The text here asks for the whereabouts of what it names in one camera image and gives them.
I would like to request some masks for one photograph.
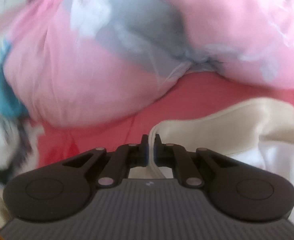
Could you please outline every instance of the red fabric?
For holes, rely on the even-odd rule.
[[[39,166],[95,147],[113,151],[125,143],[139,143],[142,134],[148,134],[163,120],[201,118],[257,97],[276,98],[294,105],[294,90],[271,90],[233,83],[215,73],[189,74],[163,98],[123,120],[84,129],[55,129],[45,125],[45,135],[38,140]]]

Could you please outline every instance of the black plastic mount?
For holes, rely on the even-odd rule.
[[[156,135],[155,163],[169,167],[187,188],[202,190],[209,201],[238,220],[267,222],[287,218],[294,187],[286,179],[205,148],[187,152],[163,144]],[[22,174],[5,188],[3,198],[14,217],[33,222],[64,219],[82,210],[101,188],[118,186],[131,168],[147,166],[148,136],[115,152],[95,148],[73,158]]]

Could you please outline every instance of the round black pad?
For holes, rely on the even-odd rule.
[[[64,185],[56,179],[38,179],[30,182],[26,187],[29,197],[34,199],[52,199],[64,190]]]
[[[292,210],[294,187],[270,172],[237,166],[218,172],[209,187],[209,198],[218,209],[236,219],[272,221]]]
[[[274,193],[273,186],[262,179],[244,179],[236,185],[236,190],[239,195],[253,200],[267,199]]]
[[[34,222],[61,220],[80,211],[91,195],[82,172],[48,166],[13,179],[3,192],[10,213]]]

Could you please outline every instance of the gray plastic base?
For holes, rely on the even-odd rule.
[[[294,225],[286,219],[234,220],[202,191],[176,179],[124,179],[118,187],[99,190],[72,217],[47,224],[14,219],[0,235],[5,240],[294,240]]]

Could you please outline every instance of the teal fabric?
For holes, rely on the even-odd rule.
[[[28,111],[15,96],[3,73],[3,65],[10,50],[11,43],[4,40],[0,48],[0,114],[7,118],[18,118],[28,115]]]

